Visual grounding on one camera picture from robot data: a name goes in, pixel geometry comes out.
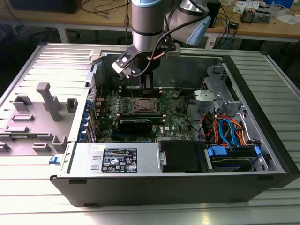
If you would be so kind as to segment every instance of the desk leg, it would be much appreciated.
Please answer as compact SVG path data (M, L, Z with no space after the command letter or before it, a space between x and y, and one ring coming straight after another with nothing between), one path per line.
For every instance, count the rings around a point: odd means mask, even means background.
M215 45L217 37L219 37L219 33L209 33L205 48L212 49Z
M70 43L67 30L63 27L58 27L57 30L58 33L60 34L60 41L62 43Z

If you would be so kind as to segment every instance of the computer case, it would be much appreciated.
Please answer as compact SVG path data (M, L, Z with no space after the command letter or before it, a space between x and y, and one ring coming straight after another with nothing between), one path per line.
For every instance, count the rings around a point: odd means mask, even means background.
M207 7L209 9L209 16L211 17L210 21L210 28L213 28L215 26L217 16L219 13L219 9L221 7L221 2L219 0L208 0Z
M75 13L82 0L9 0L16 10Z

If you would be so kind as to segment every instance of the workbench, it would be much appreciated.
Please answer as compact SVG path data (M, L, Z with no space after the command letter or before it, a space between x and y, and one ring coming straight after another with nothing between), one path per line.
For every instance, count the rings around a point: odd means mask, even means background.
M38 46L0 98L0 129L14 110L12 101L25 94L43 101L35 89L49 82L59 101L83 94L90 71L89 53L101 45L51 44ZM300 91L275 62L260 52L182 49L199 54L228 55L300 168ZM300 223L300 180L283 189L263 192L249 202L189 205L85 207L72 206L49 181L60 170L49 155L0 156L1 224L194 224L246 225Z
M95 5L103 4L103 0L95 0ZM110 9L124 4L124 1L116 1L109 6L103 6L101 9ZM95 13L85 12L81 9L75 14L52 13L52 12L34 12L13 10L14 15L26 26L53 27L57 28L63 43L69 43L66 29L84 29L84 30L113 30L124 31L125 7L119 7L110 11L109 19L96 15ZM92 11L92 5L84 5L86 10ZM275 18L272 18L269 24L264 23L242 23L240 22L240 13L233 13L234 6L224 7L226 14L233 22L240 24L236 38L268 41L297 42L300 38L300 23L289 25ZM293 5L292 10L300 10L299 6ZM129 7L129 18L131 18L131 7ZM6 9L4 0L0 0L0 23L20 25ZM214 28L208 28L205 36L209 37L205 48L212 48L216 38L224 33L225 29L220 20L217 20Z

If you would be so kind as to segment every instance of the side panel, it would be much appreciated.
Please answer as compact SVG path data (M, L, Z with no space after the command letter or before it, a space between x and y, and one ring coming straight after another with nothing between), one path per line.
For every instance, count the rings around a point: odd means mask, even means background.
M265 135L269 145L271 146L273 152L281 163L281 166L286 172L289 172L290 177L286 180L282 180L274 188L282 188L295 179L299 178L300 171L294 163L292 157L289 155L285 146L281 142L278 134L276 133L273 126L270 124L267 116L263 112L262 108L258 104L256 98L251 92L250 88L246 84L244 78L240 74L239 70L235 66L233 60L229 56L224 56L225 63L233 77L233 82L236 83L237 88L243 95L248 107L250 108L255 120L257 121L260 129Z
M247 202L273 187L285 176L287 175L86 179L52 176L50 180L72 205L83 207Z

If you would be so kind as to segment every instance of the wooden desk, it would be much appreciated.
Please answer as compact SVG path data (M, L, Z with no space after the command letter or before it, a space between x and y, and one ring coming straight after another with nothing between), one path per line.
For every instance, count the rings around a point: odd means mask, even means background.
M100 5L107 1L94 0L94 2L95 5ZM109 6L102 6L100 9L106 10L122 4L124 4L124 1L120 0L119 2L117 1ZM109 11L109 19L96 15L95 13L85 12L81 9L78 9L75 14L64 14L13 10L10 4L9 7L15 16L24 23L24 25L57 28L62 42L65 43L68 42L66 29L124 31L125 7ZM89 2L84 5L84 8L92 11L91 3ZM288 25L275 18L272 18L269 24L242 23L240 22L240 13L233 13L234 6L224 8L226 14L231 17L231 21L240 24L236 38L288 42L297 42L300 38L300 23ZM293 5L292 10L300 10L300 7ZM129 17L131 18L131 7L129 7ZM6 9L4 0L0 0L0 23L19 24ZM215 39L221 36L224 31L225 29L222 26L221 21L217 20L215 27L207 30L206 36L208 36L209 39L206 47L212 47Z

